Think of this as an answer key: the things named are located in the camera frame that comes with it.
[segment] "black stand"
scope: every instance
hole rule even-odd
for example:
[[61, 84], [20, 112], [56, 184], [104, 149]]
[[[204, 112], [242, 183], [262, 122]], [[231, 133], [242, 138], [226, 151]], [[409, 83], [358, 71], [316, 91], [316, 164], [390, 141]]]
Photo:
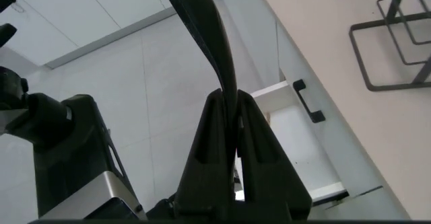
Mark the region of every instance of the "black stand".
[[[361, 24], [354, 24], [351, 26], [349, 31], [350, 40], [352, 41], [352, 46], [356, 55], [356, 58], [358, 60], [359, 68], [361, 70], [361, 74], [364, 78], [365, 85], [370, 91], [387, 91], [387, 90], [397, 90], [397, 89], [412, 89], [412, 88], [420, 88], [420, 87], [431, 87], [431, 82], [425, 82], [426, 78], [431, 73], [431, 57], [428, 60], [425, 61], [418, 61], [418, 62], [407, 62], [405, 60], [404, 54], [401, 51], [401, 48], [397, 42], [397, 39], [395, 38], [395, 35], [390, 27], [392, 24], [398, 24], [403, 23], [405, 26], [405, 29], [407, 30], [407, 33], [409, 34], [409, 37], [411, 39], [411, 42], [415, 45], [423, 45], [423, 44], [429, 44], [431, 43], [431, 40], [418, 42], [414, 36], [413, 33], [410, 30], [409, 24], [407, 22], [412, 22], [415, 20], [423, 20], [423, 19], [429, 19], [431, 18], [430, 10], [428, 9], [426, 3], [424, 0], [419, 0], [421, 3], [421, 6], [424, 8], [423, 13], [416, 13], [412, 15], [404, 15], [401, 8], [400, 3], [401, 0], [392, 0], [391, 5], [388, 9], [388, 13], [385, 15], [380, 2], [384, 0], [378, 0], [377, 6], [378, 10], [383, 16], [383, 20], [376, 20], [372, 22], [364, 22]], [[395, 47], [397, 48], [398, 54], [401, 57], [401, 60], [403, 61], [404, 65], [418, 65], [418, 64], [424, 64], [420, 72], [416, 75], [414, 80], [411, 83], [400, 83], [395, 85], [373, 85], [370, 81], [370, 78], [366, 72], [364, 61], [362, 60], [358, 45], [356, 44], [356, 39], [354, 37], [354, 31], [356, 30], [362, 30], [366, 28], [374, 28], [378, 26], [386, 26], [388, 28], [389, 34], [391, 35], [392, 41], [395, 44]]]

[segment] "drawer handle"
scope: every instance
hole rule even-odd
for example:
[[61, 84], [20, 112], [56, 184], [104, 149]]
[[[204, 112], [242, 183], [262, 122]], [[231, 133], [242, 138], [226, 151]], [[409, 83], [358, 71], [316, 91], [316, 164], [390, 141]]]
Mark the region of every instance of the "drawer handle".
[[310, 117], [311, 121], [313, 123], [319, 123], [324, 120], [326, 120], [325, 116], [323, 115], [321, 110], [317, 110], [315, 112], [310, 112], [310, 109], [308, 108], [307, 104], [304, 101], [304, 98], [301, 96], [301, 93], [299, 91], [306, 88], [304, 80], [300, 79], [294, 82], [294, 89], [296, 94], [299, 97], [299, 100], [301, 101], [302, 105], [304, 106], [305, 110], [307, 111], [308, 116]]

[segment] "black holder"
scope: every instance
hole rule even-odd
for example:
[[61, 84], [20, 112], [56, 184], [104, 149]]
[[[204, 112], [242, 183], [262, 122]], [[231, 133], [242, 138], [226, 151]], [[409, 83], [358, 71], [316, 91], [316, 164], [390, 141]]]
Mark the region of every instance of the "black holder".
[[[173, 197], [173, 219], [241, 223], [306, 220], [311, 197], [253, 97], [241, 90], [238, 117], [237, 138], [233, 139], [224, 124], [223, 92], [217, 89], [208, 95]], [[241, 158], [245, 201], [234, 200], [229, 156], [235, 149], [230, 145], [236, 146]]]
[[[403, 23], [405, 26], [405, 29], [407, 30], [407, 33], [409, 34], [410, 40], [415, 45], [424, 45], [431, 43], [431, 40], [427, 41], [417, 41], [413, 35], [413, 33], [410, 30], [408, 22], [412, 22], [415, 20], [423, 20], [423, 19], [429, 19], [431, 18], [430, 10], [428, 9], [428, 6], [426, 5], [424, 0], [419, 0], [422, 8], [424, 9], [423, 13], [415, 13], [411, 15], [404, 15], [401, 8], [400, 3], [401, 0], [392, 0], [391, 5], [388, 9], [388, 13], [385, 15], [380, 2], [384, 0], [378, 0], [377, 6], [378, 10], [383, 16], [383, 20], [376, 20], [372, 22], [364, 22], [360, 24], [354, 24], [350, 27], [349, 36], [350, 40], [352, 41], [352, 46], [356, 55], [356, 58], [358, 60], [359, 68], [361, 70], [362, 77], [364, 78], [365, 85], [370, 91], [388, 91], [388, 90], [397, 90], [397, 89], [412, 89], [412, 88], [421, 88], [421, 87], [431, 87], [431, 82], [425, 82], [426, 78], [431, 73], [431, 56], [428, 58], [428, 60], [425, 61], [417, 61], [417, 62], [407, 62], [405, 60], [404, 54], [398, 44], [398, 41], [390, 27], [392, 24], [398, 24]], [[391, 35], [392, 41], [398, 51], [399, 56], [401, 57], [401, 60], [403, 61], [404, 65], [419, 65], [424, 64], [424, 66], [421, 68], [419, 73], [415, 76], [414, 80], [411, 83], [400, 83], [395, 85], [373, 85], [370, 81], [370, 78], [366, 72], [364, 61], [362, 60], [358, 45], [356, 44], [356, 39], [354, 37], [354, 31], [356, 30], [362, 30], [366, 28], [375, 28], [379, 26], [386, 26], [388, 28], [389, 34]]]

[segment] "floor tile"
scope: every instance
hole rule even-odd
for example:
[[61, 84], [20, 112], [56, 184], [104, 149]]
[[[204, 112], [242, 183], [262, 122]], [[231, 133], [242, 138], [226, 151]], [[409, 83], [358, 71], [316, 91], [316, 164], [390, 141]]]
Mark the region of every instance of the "floor tile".
[[180, 183], [197, 124], [186, 124], [151, 138], [156, 200], [174, 194]]
[[0, 200], [2, 223], [22, 224], [38, 218], [34, 180], [27, 181], [9, 190], [0, 191]]
[[180, 110], [171, 111], [169, 114], [154, 117], [150, 115], [151, 136], [158, 136], [186, 124], [198, 125], [204, 105], [205, 100], [201, 100], [184, 106]]
[[150, 139], [118, 149], [118, 153], [139, 202], [144, 211], [149, 211], [158, 201], [154, 196]]
[[202, 100], [201, 61], [206, 60], [177, 15], [142, 30], [150, 116]]
[[33, 145], [11, 135], [0, 137], [0, 191], [34, 179]]
[[75, 94], [89, 94], [95, 99], [117, 148], [150, 135], [141, 44], [123, 42], [119, 44], [121, 50], [103, 50], [96, 57], [83, 56], [77, 65], [65, 65], [61, 88], [62, 99]]

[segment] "silver metal panel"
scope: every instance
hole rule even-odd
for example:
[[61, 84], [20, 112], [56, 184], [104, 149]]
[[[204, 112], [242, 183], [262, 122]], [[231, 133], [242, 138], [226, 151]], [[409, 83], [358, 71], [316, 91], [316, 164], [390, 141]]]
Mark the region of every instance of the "silver metal panel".
[[40, 219], [83, 219], [112, 198], [119, 198], [140, 218], [147, 220], [145, 211], [135, 212], [138, 200], [114, 175], [105, 171], [87, 185], [58, 204]]

